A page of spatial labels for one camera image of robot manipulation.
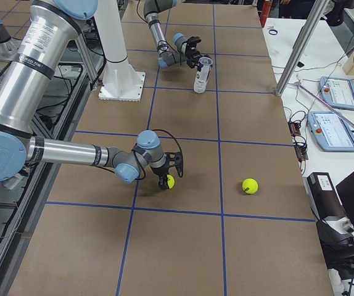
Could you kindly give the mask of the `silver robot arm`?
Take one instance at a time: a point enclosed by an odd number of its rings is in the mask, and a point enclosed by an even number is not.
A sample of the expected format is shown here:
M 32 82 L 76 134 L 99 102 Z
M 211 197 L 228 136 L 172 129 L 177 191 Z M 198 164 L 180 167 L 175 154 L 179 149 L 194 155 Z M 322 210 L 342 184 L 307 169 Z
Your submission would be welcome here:
M 144 20 L 156 43 L 159 54 L 158 65 L 160 68 L 167 68 L 172 65 L 187 63 L 190 68 L 199 68 L 199 60 L 203 55 L 197 50 L 197 44 L 201 42 L 198 36 L 186 38 L 181 33 L 175 35 L 173 42 L 176 50 L 171 48 L 161 28 L 159 14 L 175 7 L 184 1 L 144 1 Z
M 137 101 L 145 74 L 128 62 L 117 6 L 110 1 L 32 1 L 30 26 L 0 85 L 0 182 L 13 178 L 27 164 L 69 163 L 103 168 L 126 183 L 139 181 L 146 167 L 159 178 L 162 189 L 172 187 L 170 168 L 183 173 L 180 152 L 165 152 L 158 132 L 138 134 L 130 152 L 116 147 L 47 139 L 33 133 L 32 120 L 71 41 L 90 78 L 97 78 L 86 51 L 83 28 L 94 19 L 105 50 L 106 99 Z

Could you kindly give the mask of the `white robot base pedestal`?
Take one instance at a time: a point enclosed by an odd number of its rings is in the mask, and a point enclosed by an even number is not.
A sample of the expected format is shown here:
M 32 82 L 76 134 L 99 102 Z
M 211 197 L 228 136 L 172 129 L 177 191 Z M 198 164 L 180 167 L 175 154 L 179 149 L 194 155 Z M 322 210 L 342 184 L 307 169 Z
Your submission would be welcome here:
M 106 59 L 99 98 L 140 101 L 146 74 L 129 63 L 117 2 L 100 0 L 95 21 Z

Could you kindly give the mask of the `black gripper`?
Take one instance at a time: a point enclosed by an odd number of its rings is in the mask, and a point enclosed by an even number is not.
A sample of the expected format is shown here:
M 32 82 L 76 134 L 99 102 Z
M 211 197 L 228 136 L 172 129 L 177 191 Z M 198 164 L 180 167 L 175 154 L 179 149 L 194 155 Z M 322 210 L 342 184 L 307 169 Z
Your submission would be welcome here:
M 190 68 L 196 68 L 198 66 L 200 52 L 196 47 L 187 47 L 184 55 L 186 56 L 186 63 Z
M 159 188 L 161 188 L 161 190 L 169 189 L 169 167 L 167 165 L 162 165 L 160 167 L 151 167 L 151 170 L 159 177 Z

